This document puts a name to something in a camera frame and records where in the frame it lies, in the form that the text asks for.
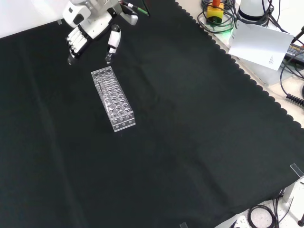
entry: black cable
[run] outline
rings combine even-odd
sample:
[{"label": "black cable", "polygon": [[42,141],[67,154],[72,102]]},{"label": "black cable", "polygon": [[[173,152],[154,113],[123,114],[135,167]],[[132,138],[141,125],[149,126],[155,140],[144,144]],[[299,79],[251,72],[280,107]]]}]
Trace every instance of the black cable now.
[{"label": "black cable", "polygon": [[257,205],[257,206],[255,206],[255,207],[252,207],[252,208],[249,209],[249,211],[248,211],[248,223],[249,223],[249,225],[250,225],[252,228],[258,228],[257,226],[255,226],[255,224],[252,222],[252,219],[251,219],[251,213],[252,213],[255,209],[258,209],[258,208],[263,209],[263,210],[266,210],[266,211],[270,214],[270,216],[271,216],[272,222],[271,222],[270,226],[267,227],[267,228],[275,228],[276,217],[275,217],[275,215],[273,214],[272,210],[271,210],[269,207],[266,207],[266,206],[264,206],[264,205]]},{"label": "black cable", "polygon": [[234,228],[234,226],[236,225],[237,221],[235,221],[230,228]]},{"label": "black cable", "polygon": [[279,0],[279,16],[277,17],[277,22],[279,22],[280,19],[280,15],[281,15],[281,0]]},{"label": "black cable", "polygon": [[298,75],[295,71],[293,71],[292,69],[290,69],[289,66],[286,66],[286,68],[288,70],[286,70],[286,69],[284,69],[284,70],[287,71],[288,73],[293,74],[293,75],[297,76],[300,79],[304,79],[304,77],[302,77],[301,75]]},{"label": "black cable", "polygon": [[282,68],[281,75],[280,75],[280,85],[281,85],[281,88],[282,88],[283,92],[286,94],[286,98],[295,102],[295,103],[297,103],[297,104],[299,104],[299,105],[302,105],[302,106],[304,106],[304,100],[303,99],[301,99],[299,97],[296,97],[296,96],[293,96],[291,94],[288,94],[285,91],[285,89],[283,87],[283,84],[282,84],[282,75],[283,75],[284,69],[286,68],[287,64],[289,64],[295,57],[297,57],[298,55],[301,55],[303,53],[304,53],[304,51],[301,51],[301,52],[297,53],[295,56],[292,56],[286,63],[283,63],[284,66]]},{"label": "black cable", "polygon": [[[227,7],[232,11],[232,6],[230,6],[230,5],[227,4],[227,3],[224,3],[224,5],[227,5]],[[228,15],[229,18],[228,18],[226,21],[221,22],[221,23],[216,23],[216,22],[214,22],[214,21],[211,21],[210,19],[207,18],[206,14],[205,14],[205,12],[207,11],[208,6],[211,6],[211,7],[213,7],[213,8],[220,9],[220,10],[224,11],[224,14],[225,14],[225,15]],[[210,23],[210,26],[213,26],[213,27],[216,27],[216,26],[217,26],[217,27],[226,27],[226,26],[230,26],[230,28],[225,29],[225,30],[221,30],[221,31],[212,31],[212,30],[210,30],[206,25],[204,25],[204,24],[200,21],[200,16],[201,16],[201,15],[203,15],[203,16],[205,17],[206,21]],[[202,12],[198,15],[197,19],[198,19],[198,23],[200,24],[200,26],[202,26],[206,31],[208,31],[208,32],[210,32],[210,33],[214,33],[214,34],[218,34],[218,33],[223,33],[223,32],[231,31],[231,30],[233,29],[233,27],[234,27],[235,22],[236,22],[236,19],[235,19],[233,13],[231,13],[231,12],[229,12],[228,10],[223,9],[223,8],[221,8],[221,7],[213,6],[212,3],[208,3],[208,4],[206,4],[206,5],[203,5]]]},{"label": "black cable", "polygon": [[[282,29],[282,27],[279,25],[279,23],[276,21],[276,19],[273,16],[270,16],[270,21],[277,26],[282,32],[284,33],[288,33],[286,30]],[[302,41],[300,41],[298,38],[294,37],[295,40],[299,41],[302,45],[304,45],[304,43]]]},{"label": "black cable", "polygon": [[146,5],[145,0],[142,0],[142,3],[143,3],[143,5],[144,5],[146,11],[148,12],[148,16],[150,17],[150,16],[151,16],[151,15],[150,15],[150,11],[149,11],[149,8],[148,8],[147,5]]},{"label": "black cable", "polygon": [[290,210],[290,208],[291,208],[291,205],[292,205],[293,201],[294,201],[294,197],[293,197],[293,199],[292,199],[291,202],[290,202],[290,205],[289,205],[289,207],[288,207],[288,211],[287,211],[286,214],[283,216],[283,218],[281,218],[281,220],[279,221],[279,223],[280,223],[280,222],[286,217],[286,215],[288,214],[288,212],[289,212],[289,210]]},{"label": "black cable", "polygon": [[279,215],[278,215],[278,204],[279,204],[279,199],[284,195],[284,191],[280,191],[279,196],[276,199],[272,200],[272,205],[274,207],[274,213],[272,212],[272,210],[264,205],[257,205],[255,207],[252,207],[249,209],[248,211],[248,223],[252,228],[258,228],[253,222],[252,222],[252,218],[251,218],[251,214],[255,209],[263,209],[266,210],[272,219],[271,224],[267,227],[267,228],[280,228],[280,222],[286,217],[286,215],[288,214],[288,212],[290,211],[291,205],[294,201],[294,198],[291,200],[291,203],[288,207],[288,211],[286,212],[286,214],[279,220]]},{"label": "black cable", "polygon": [[301,74],[300,70],[298,69],[298,67],[296,66],[296,64],[294,65],[296,72],[298,72],[298,74],[301,76],[302,79],[304,79],[304,76]]}]

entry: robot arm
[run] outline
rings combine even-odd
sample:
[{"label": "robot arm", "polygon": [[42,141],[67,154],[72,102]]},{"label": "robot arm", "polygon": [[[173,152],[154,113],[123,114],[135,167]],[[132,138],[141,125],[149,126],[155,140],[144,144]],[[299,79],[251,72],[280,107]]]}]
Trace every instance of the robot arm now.
[{"label": "robot arm", "polygon": [[[138,20],[136,13],[122,6],[118,0],[71,0],[64,10],[66,22],[75,29],[68,35],[66,41],[69,45],[68,63],[73,64],[85,49],[95,39],[108,32],[113,24],[113,19],[120,15],[131,25]],[[106,61],[109,64],[111,57],[116,53],[121,38],[119,26],[113,25],[109,40]]]}]

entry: white paper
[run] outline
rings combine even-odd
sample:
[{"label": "white paper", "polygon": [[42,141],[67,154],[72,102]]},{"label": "white paper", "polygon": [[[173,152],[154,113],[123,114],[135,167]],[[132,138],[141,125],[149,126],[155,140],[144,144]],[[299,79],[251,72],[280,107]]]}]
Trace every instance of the white paper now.
[{"label": "white paper", "polygon": [[258,25],[239,23],[229,54],[278,70],[294,36]]}]

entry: cable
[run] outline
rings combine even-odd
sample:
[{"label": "cable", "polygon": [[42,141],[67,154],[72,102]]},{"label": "cable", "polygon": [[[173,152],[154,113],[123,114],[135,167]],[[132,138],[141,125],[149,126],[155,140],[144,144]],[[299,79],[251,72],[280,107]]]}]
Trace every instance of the cable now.
[{"label": "cable", "polygon": [[280,19],[280,15],[281,15],[281,0],[279,0],[279,16],[277,17],[277,22],[279,22]]},{"label": "cable", "polygon": [[145,7],[145,9],[146,9],[146,11],[147,11],[147,13],[148,13],[148,17],[150,17],[151,15],[150,15],[150,11],[149,11],[149,8],[147,7],[147,5],[146,5],[146,2],[144,1],[144,0],[142,0],[142,3],[143,3],[143,5],[144,5],[144,7]]},{"label": "cable", "polygon": [[272,212],[272,210],[267,207],[267,206],[264,206],[264,205],[257,205],[255,207],[252,207],[249,209],[248,211],[248,222],[249,222],[249,225],[252,227],[252,228],[258,228],[253,222],[252,222],[252,218],[251,218],[251,214],[252,212],[255,210],[255,209],[263,209],[263,210],[266,210],[270,216],[271,216],[271,219],[272,219],[272,222],[271,224],[267,227],[267,228],[280,228],[280,222],[286,217],[286,215],[288,214],[288,212],[290,211],[290,208],[291,208],[291,205],[294,201],[294,198],[291,200],[291,203],[289,204],[289,207],[288,207],[288,211],[286,212],[286,214],[281,218],[281,220],[279,220],[279,215],[278,215],[278,204],[279,204],[279,199],[284,195],[284,191],[282,190],[279,194],[279,196],[276,198],[276,199],[273,199],[272,200],[272,204],[273,204],[273,207],[274,207],[274,213]]},{"label": "cable", "polygon": [[[270,16],[270,21],[277,26],[282,32],[284,33],[288,33],[286,30],[282,29],[282,27],[279,25],[279,23],[276,21],[276,19],[273,16]],[[304,45],[304,43],[302,41],[300,41],[297,37],[294,37],[295,40],[299,41],[302,45]]]},{"label": "cable", "polygon": [[304,100],[303,99],[301,99],[299,97],[296,97],[296,96],[293,96],[291,94],[288,94],[285,91],[285,89],[283,87],[283,83],[282,83],[282,75],[283,75],[284,69],[286,68],[287,64],[289,64],[295,57],[297,57],[298,55],[301,55],[303,53],[304,53],[304,51],[301,51],[301,52],[297,53],[295,56],[292,56],[286,63],[283,63],[284,66],[282,68],[281,75],[280,75],[280,85],[281,85],[281,88],[282,88],[283,92],[286,94],[286,98],[295,102],[295,103],[297,103],[297,104],[299,104],[299,105],[302,105],[302,106],[304,106]]},{"label": "cable", "polygon": [[296,64],[294,65],[296,72],[298,72],[298,74],[301,76],[301,78],[304,79],[304,76],[301,74],[299,68],[296,66]]},{"label": "cable", "polygon": [[230,228],[234,228],[234,226],[236,225],[237,221],[235,221]]},{"label": "cable", "polygon": [[252,222],[252,219],[251,219],[251,213],[252,213],[255,209],[258,209],[258,208],[263,209],[263,210],[266,210],[266,211],[270,214],[270,216],[271,216],[272,222],[271,222],[270,226],[267,227],[267,228],[275,228],[276,217],[275,217],[275,215],[273,214],[272,210],[271,210],[269,207],[266,207],[266,206],[264,206],[264,205],[257,205],[257,206],[255,206],[255,207],[252,207],[252,208],[249,209],[249,211],[248,211],[248,223],[249,223],[249,225],[250,225],[252,228],[258,228],[257,226],[255,226],[255,224]]},{"label": "cable", "polygon": [[[198,19],[198,22],[199,22],[200,26],[202,26],[206,31],[208,31],[210,33],[214,33],[214,34],[224,33],[224,32],[231,31],[234,27],[234,24],[236,22],[236,18],[234,17],[234,14],[233,14],[232,5],[230,5],[228,3],[225,3],[225,2],[222,2],[222,3],[224,4],[224,8],[221,8],[221,7],[218,7],[218,6],[213,6],[212,2],[207,3],[207,4],[202,4],[202,12],[198,15],[197,19]],[[213,8],[220,9],[220,10],[224,11],[224,15],[228,15],[229,18],[227,20],[225,20],[224,22],[221,22],[221,23],[216,23],[214,21],[211,21],[210,19],[207,18],[206,14],[205,14],[205,12],[207,11],[208,6],[211,6]],[[224,30],[221,30],[221,31],[212,31],[200,21],[200,16],[201,15],[204,16],[204,18],[206,19],[207,22],[209,22],[211,27],[227,27],[227,26],[230,26],[230,28],[224,29]]]},{"label": "cable", "polygon": [[279,221],[279,223],[280,223],[280,222],[286,217],[286,215],[288,214],[288,212],[289,212],[289,210],[290,210],[290,208],[291,208],[291,205],[292,205],[293,201],[294,201],[294,197],[293,197],[293,199],[291,200],[291,203],[290,203],[290,205],[289,205],[289,207],[288,207],[288,211],[287,211],[286,214],[283,216],[283,218],[281,218],[281,220]]},{"label": "cable", "polygon": [[137,6],[133,5],[133,4],[130,4],[130,3],[126,2],[126,1],[120,1],[120,4],[123,4],[123,5],[129,7],[131,9],[133,9],[133,10],[137,10],[137,11],[139,11],[139,12],[147,15],[148,17],[150,16],[149,12],[144,11],[142,8],[139,8],[139,7],[137,7]]}]

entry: black tablecloth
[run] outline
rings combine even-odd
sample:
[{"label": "black tablecloth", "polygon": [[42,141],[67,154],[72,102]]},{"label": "black tablecloth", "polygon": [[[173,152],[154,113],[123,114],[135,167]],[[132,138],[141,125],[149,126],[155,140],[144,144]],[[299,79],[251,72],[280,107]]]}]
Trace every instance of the black tablecloth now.
[{"label": "black tablecloth", "polygon": [[136,119],[117,133],[90,74],[108,35],[75,66],[66,24],[0,40],[2,228],[213,228],[304,170],[300,125],[173,0],[150,5],[117,19]]}]

